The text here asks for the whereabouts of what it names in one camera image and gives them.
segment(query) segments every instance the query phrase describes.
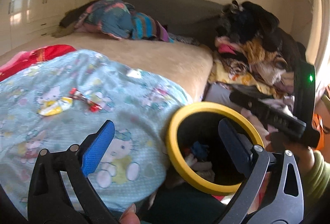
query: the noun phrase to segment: light blue hello kitty blanket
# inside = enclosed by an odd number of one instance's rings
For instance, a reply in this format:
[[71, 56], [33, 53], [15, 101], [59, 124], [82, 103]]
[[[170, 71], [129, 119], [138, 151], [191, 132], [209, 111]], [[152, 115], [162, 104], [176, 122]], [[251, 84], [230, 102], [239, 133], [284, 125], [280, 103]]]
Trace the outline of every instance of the light blue hello kitty blanket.
[[[44, 102], [68, 97], [72, 88], [103, 109], [93, 113], [87, 104], [74, 100], [70, 109], [58, 115], [37, 114]], [[169, 120], [191, 102], [174, 82], [131, 70], [90, 50], [20, 71], [0, 83], [0, 184], [27, 216], [29, 183], [39, 151], [67, 150], [109, 119], [115, 124], [115, 138], [88, 178], [107, 207], [123, 211], [164, 181], [169, 165], [164, 146]], [[63, 178], [79, 208], [65, 173]]]

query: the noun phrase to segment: gray headboard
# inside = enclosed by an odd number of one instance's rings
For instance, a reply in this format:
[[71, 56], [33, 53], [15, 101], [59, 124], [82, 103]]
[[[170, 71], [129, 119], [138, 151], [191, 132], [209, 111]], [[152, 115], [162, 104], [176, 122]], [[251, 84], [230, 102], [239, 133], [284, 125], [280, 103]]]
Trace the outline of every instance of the gray headboard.
[[222, 5], [208, 0], [123, 0], [162, 25], [168, 32], [194, 37], [214, 48], [217, 17]]

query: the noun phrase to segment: fingernail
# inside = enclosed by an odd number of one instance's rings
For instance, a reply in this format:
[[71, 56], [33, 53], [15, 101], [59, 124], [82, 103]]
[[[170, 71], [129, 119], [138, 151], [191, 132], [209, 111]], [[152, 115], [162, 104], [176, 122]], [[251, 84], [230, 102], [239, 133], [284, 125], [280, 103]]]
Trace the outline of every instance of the fingernail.
[[130, 205], [125, 212], [122, 214], [122, 216], [120, 217], [119, 221], [122, 220], [128, 213], [133, 213], [135, 214], [136, 212], [136, 206], [135, 204]]

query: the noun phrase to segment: yellow trash can rim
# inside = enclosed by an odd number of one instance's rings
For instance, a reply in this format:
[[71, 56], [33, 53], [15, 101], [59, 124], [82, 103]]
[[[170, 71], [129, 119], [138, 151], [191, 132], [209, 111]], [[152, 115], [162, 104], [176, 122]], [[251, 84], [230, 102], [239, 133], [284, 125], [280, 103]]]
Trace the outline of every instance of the yellow trash can rim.
[[178, 127], [182, 121], [192, 114], [199, 112], [213, 112], [221, 114], [237, 122], [249, 135], [253, 144], [259, 144], [264, 147], [262, 139], [253, 125], [241, 114], [235, 110], [212, 102], [199, 102], [182, 107], [172, 117], [168, 134], [166, 136], [166, 148], [171, 163], [182, 178], [196, 189], [217, 196], [225, 196], [234, 193], [240, 187], [239, 184], [225, 186], [211, 183], [197, 175], [185, 162], [178, 145]]

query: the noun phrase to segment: curtain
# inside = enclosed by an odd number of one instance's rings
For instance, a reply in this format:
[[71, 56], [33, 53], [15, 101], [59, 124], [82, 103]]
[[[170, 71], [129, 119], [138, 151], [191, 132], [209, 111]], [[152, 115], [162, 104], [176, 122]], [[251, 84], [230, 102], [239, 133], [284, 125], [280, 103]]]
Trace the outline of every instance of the curtain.
[[315, 66], [316, 102], [330, 83], [330, 0], [313, 0], [311, 35], [306, 49], [307, 62]]

